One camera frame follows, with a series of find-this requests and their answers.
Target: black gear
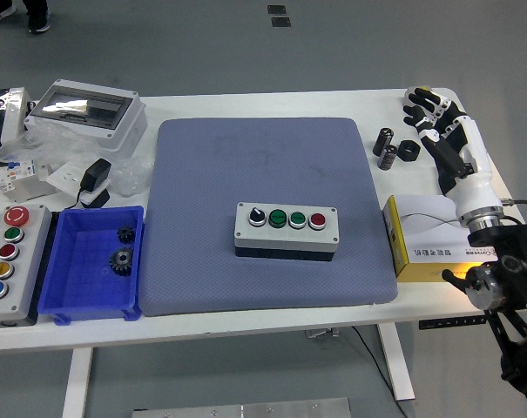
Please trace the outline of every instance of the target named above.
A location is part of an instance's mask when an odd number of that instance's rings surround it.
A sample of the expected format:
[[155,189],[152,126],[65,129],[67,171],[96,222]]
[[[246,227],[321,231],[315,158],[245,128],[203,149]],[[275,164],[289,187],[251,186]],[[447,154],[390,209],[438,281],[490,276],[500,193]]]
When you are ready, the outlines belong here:
[[131,226],[122,226],[118,229],[116,234],[118,235],[120,242],[123,244],[129,244],[135,239],[135,231],[133,231]]
[[120,276],[129,276],[132,274],[133,249],[122,247],[116,250],[110,256],[110,267],[115,274]]

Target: blue mat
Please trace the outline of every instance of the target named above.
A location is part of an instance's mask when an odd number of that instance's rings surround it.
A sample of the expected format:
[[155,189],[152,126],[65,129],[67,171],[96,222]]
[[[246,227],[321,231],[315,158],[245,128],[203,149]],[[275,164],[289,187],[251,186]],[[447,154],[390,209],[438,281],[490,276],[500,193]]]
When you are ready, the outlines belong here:
[[[236,257],[241,201],[336,207],[333,260]],[[145,315],[353,306],[396,295],[353,120],[195,118],[160,126],[139,271]]]

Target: table control panel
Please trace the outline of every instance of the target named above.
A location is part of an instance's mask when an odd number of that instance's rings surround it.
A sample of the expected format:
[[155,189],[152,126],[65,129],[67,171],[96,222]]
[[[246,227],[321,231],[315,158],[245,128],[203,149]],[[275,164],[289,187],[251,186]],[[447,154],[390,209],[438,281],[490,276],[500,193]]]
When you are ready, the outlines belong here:
[[51,223],[45,206],[13,206],[0,219],[0,327],[33,325],[30,312]]
[[330,261],[339,242],[334,207],[247,202],[236,207],[237,256]]

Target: gray floor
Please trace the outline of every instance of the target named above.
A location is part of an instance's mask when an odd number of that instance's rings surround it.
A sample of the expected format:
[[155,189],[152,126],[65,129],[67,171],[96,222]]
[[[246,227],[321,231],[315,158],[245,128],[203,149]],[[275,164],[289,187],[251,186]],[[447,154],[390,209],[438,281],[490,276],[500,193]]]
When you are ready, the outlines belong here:
[[[527,199],[527,1],[286,1],[292,27],[273,28],[271,2],[261,0],[52,0],[51,29],[38,37],[15,3],[18,13],[0,23],[0,88],[23,85],[40,98],[57,78],[141,96],[448,87],[511,193]],[[487,329],[399,329],[416,386],[409,416],[527,416],[527,401],[498,378]],[[0,416],[60,416],[69,358],[0,356]],[[161,367],[172,358],[180,363]],[[355,416],[399,416],[373,367],[353,335],[105,348],[86,416],[328,396],[349,397]]]

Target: table leg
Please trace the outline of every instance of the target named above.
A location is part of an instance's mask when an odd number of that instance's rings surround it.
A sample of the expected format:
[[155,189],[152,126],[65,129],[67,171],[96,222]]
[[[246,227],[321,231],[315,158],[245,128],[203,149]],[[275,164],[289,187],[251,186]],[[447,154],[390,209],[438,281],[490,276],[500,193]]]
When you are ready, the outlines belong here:
[[404,360],[399,335],[396,332],[395,323],[378,324],[379,336],[382,340],[383,353],[387,361],[388,374],[393,384],[395,399],[405,401],[415,399],[414,389],[410,381],[409,370]]
[[73,350],[62,418],[83,418],[87,400],[87,388],[89,386],[91,359],[92,347],[75,348]]

